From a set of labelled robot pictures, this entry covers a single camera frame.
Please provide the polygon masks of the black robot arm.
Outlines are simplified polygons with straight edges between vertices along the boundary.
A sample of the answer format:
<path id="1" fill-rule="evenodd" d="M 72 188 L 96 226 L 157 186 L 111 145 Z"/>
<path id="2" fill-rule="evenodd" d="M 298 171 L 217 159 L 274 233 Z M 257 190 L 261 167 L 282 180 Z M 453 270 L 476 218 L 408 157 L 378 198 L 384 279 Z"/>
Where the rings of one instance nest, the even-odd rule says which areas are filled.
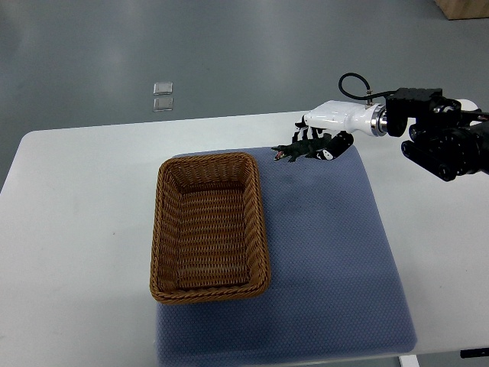
<path id="1" fill-rule="evenodd" d="M 441 89 L 400 88 L 385 98 L 387 133 L 410 139 L 403 155 L 444 181 L 488 172 L 488 114 L 467 111 Z"/>

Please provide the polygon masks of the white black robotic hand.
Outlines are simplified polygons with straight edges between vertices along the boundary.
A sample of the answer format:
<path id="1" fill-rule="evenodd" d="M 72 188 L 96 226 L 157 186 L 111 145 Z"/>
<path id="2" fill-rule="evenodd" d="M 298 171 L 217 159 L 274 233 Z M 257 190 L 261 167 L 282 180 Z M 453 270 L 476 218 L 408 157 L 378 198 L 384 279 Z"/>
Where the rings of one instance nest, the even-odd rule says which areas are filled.
<path id="1" fill-rule="evenodd" d="M 387 113 L 384 105 L 364 105 L 353 102 L 328 101 L 307 112 L 295 123 L 292 142 L 312 140 L 330 135 L 325 148 L 316 148 L 313 157 L 331 161 L 353 145 L 354 132 L 373 137 L 387 133 Z"/>

